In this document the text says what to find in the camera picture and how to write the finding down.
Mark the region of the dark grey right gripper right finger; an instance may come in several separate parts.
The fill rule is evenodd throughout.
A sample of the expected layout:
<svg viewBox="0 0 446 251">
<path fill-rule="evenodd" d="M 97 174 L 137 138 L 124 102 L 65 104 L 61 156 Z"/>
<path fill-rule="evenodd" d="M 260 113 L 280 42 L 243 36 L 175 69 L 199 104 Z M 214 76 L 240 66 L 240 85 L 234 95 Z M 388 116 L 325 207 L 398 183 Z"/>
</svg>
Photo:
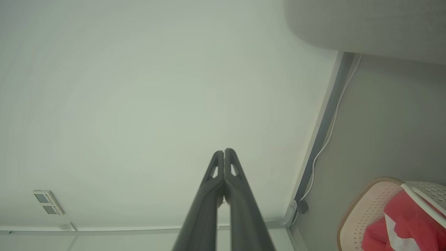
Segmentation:
<svg viewBox="0 0 446 251">
<path fill-rule="evenodd" d="M 231 249 L 274 251 L 269 231 L 233 149 L 225 149 L 225 199 L 230 205 Z"/>
</svg>

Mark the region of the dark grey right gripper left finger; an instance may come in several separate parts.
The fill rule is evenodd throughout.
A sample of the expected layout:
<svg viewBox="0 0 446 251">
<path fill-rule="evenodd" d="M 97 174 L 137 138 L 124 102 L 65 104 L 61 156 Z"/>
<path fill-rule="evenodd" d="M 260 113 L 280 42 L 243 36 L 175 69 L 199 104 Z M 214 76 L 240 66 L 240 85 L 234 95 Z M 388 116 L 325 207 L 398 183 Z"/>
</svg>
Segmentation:
<svg viewBox="0 0 446 251">
<path fill-rule="evenodd" d="M 174 251 L 215 251 L 218 207 L 224 197 L 224 152 L 213 154 L 202 183 L 172 248 Z"/>
</svg>

